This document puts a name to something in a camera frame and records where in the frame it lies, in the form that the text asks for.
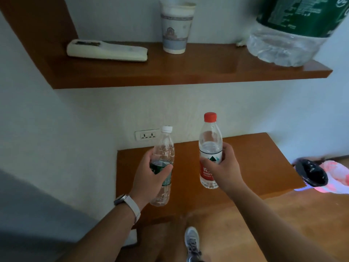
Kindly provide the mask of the person's left hand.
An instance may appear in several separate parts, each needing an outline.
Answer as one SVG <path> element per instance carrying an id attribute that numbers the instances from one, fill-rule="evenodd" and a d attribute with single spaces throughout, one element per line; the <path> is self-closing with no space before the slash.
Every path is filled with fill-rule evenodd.
<path id="1" fill-rule="evenodd" d="M 164 180 L 152 179 L 153 172 L 150 168 L 150 161 L 153 150 L 154 148 L 144 154 L 135 173 L 133 187 L 129 193 L 129 196 L 136 202 L 141 211 L 157 197 L 164 182 Z"/>

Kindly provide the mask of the red label water bottle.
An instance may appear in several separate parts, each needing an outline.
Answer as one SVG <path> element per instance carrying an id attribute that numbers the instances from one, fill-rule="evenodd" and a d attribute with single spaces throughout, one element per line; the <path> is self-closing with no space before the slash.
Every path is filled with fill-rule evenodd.
<path id="1" fill-rule="evenodd" d="M 200 157 L 220 164 L 223 154 L 223 138 L 216 120 L 216 113 L 207 112 L 204 114 L 204 124 L 199 136 L 198 146 Z M 207 189 L 218 188 L 212 174 L 202 163 L 200 163 L 200 182 Z"/>

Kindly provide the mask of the green label water bottle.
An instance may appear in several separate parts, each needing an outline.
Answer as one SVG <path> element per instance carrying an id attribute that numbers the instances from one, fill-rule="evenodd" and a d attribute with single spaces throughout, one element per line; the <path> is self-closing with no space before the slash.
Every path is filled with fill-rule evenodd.
<path id="1" fill-rule="evenodd" d="M 167 165 L 173 165 L 174 163 L 175 148 L 171 138 L 172 130 L 172 126 L 163 126 L 159 137 L 159 143 L 154 146 L 150 162 L 150 168 L 154 174 L 160 173 Z M 157 197 L 151 201 L 151 205 L 163 207 L 168 203 L 171 193 L 171 181 L 172 172 L 170 172 L 162 183 L 162 187 Z"/>

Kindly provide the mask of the person's right forearm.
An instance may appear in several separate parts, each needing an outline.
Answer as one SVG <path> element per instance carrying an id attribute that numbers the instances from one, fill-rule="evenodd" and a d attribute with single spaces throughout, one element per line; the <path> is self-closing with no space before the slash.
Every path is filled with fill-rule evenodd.
<path id="1" fill-rule="evenodd" d="M 268 262 L 338 262 L 282 220 L 245 184 L 221 189 L 236 205 Z"/>

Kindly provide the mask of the person's left forearm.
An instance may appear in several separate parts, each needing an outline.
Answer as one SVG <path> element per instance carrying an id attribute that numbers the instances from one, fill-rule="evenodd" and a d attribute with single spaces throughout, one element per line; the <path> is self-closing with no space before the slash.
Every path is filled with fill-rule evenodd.
<path id="1" fill-rule="evenodd" d="M 126 197 L 131 203 L 120 202 L 70 251 L 56 262 L 115 262 L 128 235 L 146 206 L 145 202 Z"/>

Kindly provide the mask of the white band wristwatch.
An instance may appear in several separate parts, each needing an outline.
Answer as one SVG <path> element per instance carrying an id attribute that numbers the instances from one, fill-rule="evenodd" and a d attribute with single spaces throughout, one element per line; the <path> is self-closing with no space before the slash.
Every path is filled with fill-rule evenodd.
<path id="1" fill-rule="evenodd" d="M 134 224 L 136 224 L 141 216 L 141 210 L 139 209 L 136 202 L 127 194 L 122 194 L 114 200 L 114 206 L 125 203 L 133 211 L 135 216 Z"/>

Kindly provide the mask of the grey sneaker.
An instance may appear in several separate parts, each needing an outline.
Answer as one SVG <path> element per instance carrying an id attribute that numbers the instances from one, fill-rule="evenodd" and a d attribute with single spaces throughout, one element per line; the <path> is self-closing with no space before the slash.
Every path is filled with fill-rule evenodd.
<path id="1" fill-rule="evenodd" d="M 187 262 L 204 262 L 200 250 L 200 238 L 195 227 L 190 226 L 185 231 L 185 245 L 187 248 Z"/>

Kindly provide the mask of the black trash bin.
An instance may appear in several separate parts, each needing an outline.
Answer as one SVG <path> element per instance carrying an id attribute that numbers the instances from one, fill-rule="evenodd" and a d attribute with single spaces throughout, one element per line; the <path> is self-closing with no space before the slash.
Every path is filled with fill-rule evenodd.
<path id="1" fill-rule="evenodd" d="M 297 159 L 294 163 L 294 169 L 306 186 L 316 188 L 328 184 L 329 178 L 327 173 L 314 161 L 304 158 Z"/>

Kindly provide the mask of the pink plastic bin bag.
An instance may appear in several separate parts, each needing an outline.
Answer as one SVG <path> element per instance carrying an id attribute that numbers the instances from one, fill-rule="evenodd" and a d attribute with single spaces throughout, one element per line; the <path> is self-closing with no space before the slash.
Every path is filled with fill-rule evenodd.
<path id="1" fill-rule="evenodd" d="M 327 173 L 328 184 L 323 187 L 311 188 L 304 183 L 303 187 L 294 189 L 294 191 L 315 189 L 320 193 L 349 194 L 349 169 L 346 166 L 332 160 L 317 164 Z"/>

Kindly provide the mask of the white remote control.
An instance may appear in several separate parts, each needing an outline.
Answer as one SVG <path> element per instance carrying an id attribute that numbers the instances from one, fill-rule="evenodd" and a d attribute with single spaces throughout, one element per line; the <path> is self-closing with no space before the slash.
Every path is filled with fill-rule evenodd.
<path id="1" fill-rule="evenodd" d="M 74 39 L 67 45 L 66 52 L 69 57 L 99 60 L 146 62 L 148 59 L 147 48 L 98 40 Z"/>

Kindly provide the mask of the printed paper cup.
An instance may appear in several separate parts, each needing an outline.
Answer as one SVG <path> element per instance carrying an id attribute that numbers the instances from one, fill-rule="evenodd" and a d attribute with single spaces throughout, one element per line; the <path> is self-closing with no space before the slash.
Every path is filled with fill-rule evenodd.
<path id="1" fill-rule="evenodd" d="M 197 4 L 184 0 L 159 0 L 163 50 L 179 55 L 186 51 Z"/>

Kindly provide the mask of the large clear water jug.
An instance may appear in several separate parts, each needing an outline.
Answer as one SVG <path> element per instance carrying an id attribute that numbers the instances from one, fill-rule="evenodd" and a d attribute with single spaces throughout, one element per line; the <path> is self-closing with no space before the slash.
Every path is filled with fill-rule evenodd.
<path id="1" fill-rule="evenodd" d="M 300 67 L 349 14 L 349 0 L 264 0 L 246 46 L 260 60 Z"/>

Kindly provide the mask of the white wall socket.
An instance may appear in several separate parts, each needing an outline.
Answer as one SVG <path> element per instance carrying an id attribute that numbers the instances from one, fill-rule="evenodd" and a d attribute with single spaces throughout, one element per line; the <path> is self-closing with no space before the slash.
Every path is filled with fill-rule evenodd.
<path id="1" fill-rule="evenodd" d="M 161 130 L 159 128 L 151 129 L 151 130 L 136 131 L 135 138 L 137 141 L 152 140 L 152 139 L 158 138 L 160 133 L 161 133 Z"/>

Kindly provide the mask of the short wooden wall shelf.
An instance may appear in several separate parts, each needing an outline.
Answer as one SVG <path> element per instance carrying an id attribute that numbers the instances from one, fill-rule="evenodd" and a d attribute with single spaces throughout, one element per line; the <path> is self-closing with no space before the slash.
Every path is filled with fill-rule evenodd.
<path id="1" fill-rule="evenodd" d="M 303 181 L 267 133 L 231 136 L 243 180 L 260 198 L 279 196 L 303 186 Z M 150 147 L 119 150 L 116 159 L 116 196 L 128 193 L 143 155 Z M 167 205 L 148 205 L 134 229 L 165 223 L 178 217 L 231 207 L 221 189 L 207 189 L 199 178 L 198 141 L 175 144 L 171 194 Z"/>

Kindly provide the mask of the long wooden wall shelf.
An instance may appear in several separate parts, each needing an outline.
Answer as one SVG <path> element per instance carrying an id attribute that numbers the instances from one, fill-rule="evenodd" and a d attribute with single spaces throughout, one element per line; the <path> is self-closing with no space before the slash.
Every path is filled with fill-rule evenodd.
<path id="1" fill-rule="evenodd" d="M 312 60 L 282 67 L 233 44 L 190 43 L 172 55 L 160 43 L 125 43 L 148 49 L 147 62 L 72 58 L 67 44 L 77 39 L 64 0 L 0 0 L 0 11 L 53 89 L 159 86 L 327 78 L 332 70 Z"/>

